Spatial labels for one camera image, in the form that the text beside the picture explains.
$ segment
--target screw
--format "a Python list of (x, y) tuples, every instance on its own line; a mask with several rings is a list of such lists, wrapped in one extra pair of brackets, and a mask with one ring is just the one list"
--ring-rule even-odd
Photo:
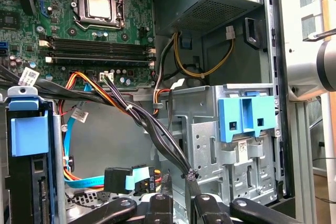
[(202, 195), (201, 195), (201, 198), (202, 198), (203, 200), (210, 200), (209, 195), (206, 195), (206, 194), (202, 194)]
[(158, 195), (156, 195), (155, 198), (161, 200), (161, 199), (165, 199), (166, 197), (163, 196), (162, 194), (158, 194)]
[(129, 206), (131, 203), (129, 202), (129, 201), (127, 201), (127, 200), (123, 200), (122, 202), (121, 202), (121, 204), (120, 205), (122, 205), (122, 206)]
[(41, 33), (44, 32), (44, 28), (41, 27), (41, 26), (38, 26), (38, 27), (36, 27), (36, 31), (37, 31), (39, 34), (41, 34)]
[(67, 124), (63, 124), (63, 125), (61, 126), (61, 131), (62, 131), (62, 132), (67, 132), (67, 131), (68, 131), (68, 125), (67, 125)]
[(247, 203), (243, 200), (237, 200), (236, 201), (238, 205), (240, 205), (241, 207), (246, 207), (247, 206)]

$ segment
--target black connector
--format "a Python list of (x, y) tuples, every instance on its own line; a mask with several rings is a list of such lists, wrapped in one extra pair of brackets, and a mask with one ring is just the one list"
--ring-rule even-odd
[(104, 191), (115, 194), (129, 194), (125, 189), (126, 176), (132, 176), (133, 169), (108, 167), (104, 173)]

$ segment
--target white label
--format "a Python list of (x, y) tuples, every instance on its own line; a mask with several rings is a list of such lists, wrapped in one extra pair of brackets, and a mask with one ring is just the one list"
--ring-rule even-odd
[(86, 118), (88, 117), (88, 114), (89, 114), (88, 112), (85, 112), (79, 108), (75, 108), (71, 117), (76, 119), (79, 122), (85, 123)]
[(239, 162), (246, 163), (248, 161), (246, 140), (238, 142), (238, 153), (239, 153)]
[(36, 72), (33, 69), (26, 67), (20, 77), (18, 84), (20, 86), (34, 86), (39, 75), (39, 72)]

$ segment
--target cable tie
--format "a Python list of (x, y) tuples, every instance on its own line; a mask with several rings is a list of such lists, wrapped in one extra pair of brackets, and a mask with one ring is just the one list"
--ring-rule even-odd
[(133, 108), (133, 106), (132, 106), (131, 104), (129, 104), (129, 105), (126, 107), (125, 110), (127, 111), (127, 110), (130, 110), (131, 108)]

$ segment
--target power supply vent grille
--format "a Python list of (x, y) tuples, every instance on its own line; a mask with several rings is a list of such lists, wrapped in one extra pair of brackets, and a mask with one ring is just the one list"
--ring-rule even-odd
[(193, 6), (173, 24), (174, 28), (206, 32), (242, 15), (246, 9), (206, 0)]

